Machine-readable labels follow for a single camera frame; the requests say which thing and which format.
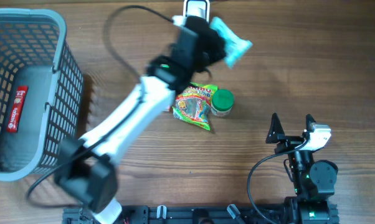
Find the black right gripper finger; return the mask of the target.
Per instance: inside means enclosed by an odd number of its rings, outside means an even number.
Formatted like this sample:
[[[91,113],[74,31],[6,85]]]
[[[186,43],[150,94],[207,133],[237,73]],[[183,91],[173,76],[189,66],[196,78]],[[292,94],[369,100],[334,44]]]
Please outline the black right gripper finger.
[[[313,132],[315,130],[314,125],[316,124],[315,119],[312,117],[311,114],[306,115],[306,131]]]
[[[285,132],[277,113],[274,113],[271,118],[270,129],[268,131],[265,142],[278,143],[285,140]]]

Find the teal tissue pack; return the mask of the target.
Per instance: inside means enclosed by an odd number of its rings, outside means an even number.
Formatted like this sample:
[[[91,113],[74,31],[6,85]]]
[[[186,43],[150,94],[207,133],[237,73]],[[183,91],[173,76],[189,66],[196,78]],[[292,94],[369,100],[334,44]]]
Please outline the teal tissue pack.
[[[224,50],[226,56],[224,61],[230,69],[233,69],[237,61],[244,56],[253,44],[249,40],[244,40],[238,37],[219,17],[214,17],[212,19],[210,28],[215,30],[225,41]]]

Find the green lid jar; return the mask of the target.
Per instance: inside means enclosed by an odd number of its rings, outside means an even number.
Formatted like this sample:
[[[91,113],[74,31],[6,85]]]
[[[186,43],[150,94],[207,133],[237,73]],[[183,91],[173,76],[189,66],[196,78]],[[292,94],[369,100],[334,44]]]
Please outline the green lid jar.
[[[234,105],[234,96],[226,89],[217,90],[211,101],[211,112],[218,117],[227,116]]]

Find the Haribo gummy candy bag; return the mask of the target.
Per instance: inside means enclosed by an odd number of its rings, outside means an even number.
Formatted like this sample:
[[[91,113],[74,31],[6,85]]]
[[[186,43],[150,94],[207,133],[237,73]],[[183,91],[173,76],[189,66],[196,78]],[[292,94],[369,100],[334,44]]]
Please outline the Haribo gummy candy bag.
[[[173,105],[173,116],[176,119],[210,131],[208,113],[212,97],[217,90],[218,86],[216,85],[192,82],[176,97]]]

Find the red Nescafe coffee stick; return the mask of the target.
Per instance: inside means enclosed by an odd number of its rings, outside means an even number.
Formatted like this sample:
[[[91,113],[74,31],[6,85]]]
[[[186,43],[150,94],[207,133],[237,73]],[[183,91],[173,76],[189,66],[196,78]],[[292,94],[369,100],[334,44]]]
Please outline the red Nescafe coffee stick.
[[[16,133],[18,130],[22,109],[26,99],[29,87],[26,85],[18,86],[16,96],[12,105],[11,114],[7,124],[6,131],[9,133]]]

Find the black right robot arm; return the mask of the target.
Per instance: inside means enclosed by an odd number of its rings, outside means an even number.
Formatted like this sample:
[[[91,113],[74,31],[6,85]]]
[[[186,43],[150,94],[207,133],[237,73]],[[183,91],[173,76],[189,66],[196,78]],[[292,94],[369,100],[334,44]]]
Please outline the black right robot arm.
[[[286,197],[281,223],[338,223],[336,206],[328,199],[335,194],[338,167],[327,160],[315,161],[313,154],[323,149],[331,138],[331,128],[306,115],[306,128],[299,136],[285,134],[278,114],[271,118],[265,142],[275,144],[276,156],[287,156],[289,179],[294,197]]]

